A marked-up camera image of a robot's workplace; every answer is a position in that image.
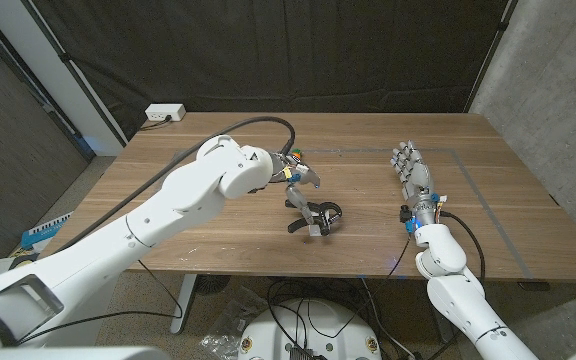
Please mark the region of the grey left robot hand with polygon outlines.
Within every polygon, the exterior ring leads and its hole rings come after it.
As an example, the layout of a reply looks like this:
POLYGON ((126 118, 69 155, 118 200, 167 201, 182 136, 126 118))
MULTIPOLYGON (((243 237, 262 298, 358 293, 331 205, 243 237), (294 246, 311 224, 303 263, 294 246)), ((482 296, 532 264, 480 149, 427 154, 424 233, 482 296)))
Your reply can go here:
POLYGON ((307 225, 313 225, 314 217, 312 211, 297 185, 312 183, 315 187, 318 187, 320 185, 319 175, 293 153, 288 155, 271 153, 270 157, 273 170, 269 182, 286 183, 285 193, 287 200, 302 213, 307 225))

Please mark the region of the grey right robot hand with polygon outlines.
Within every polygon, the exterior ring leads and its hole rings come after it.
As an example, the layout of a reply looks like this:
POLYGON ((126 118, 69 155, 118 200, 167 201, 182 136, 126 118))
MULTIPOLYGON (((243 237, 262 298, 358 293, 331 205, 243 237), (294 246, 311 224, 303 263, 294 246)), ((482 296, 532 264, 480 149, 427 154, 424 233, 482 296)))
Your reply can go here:
POLYGON ((394 148, 390 163, 402 184, 402 195, 415 223, 418 226, 437 224, 440 196, 435 191, 430 169, 414 142, 401 142, 394 148))

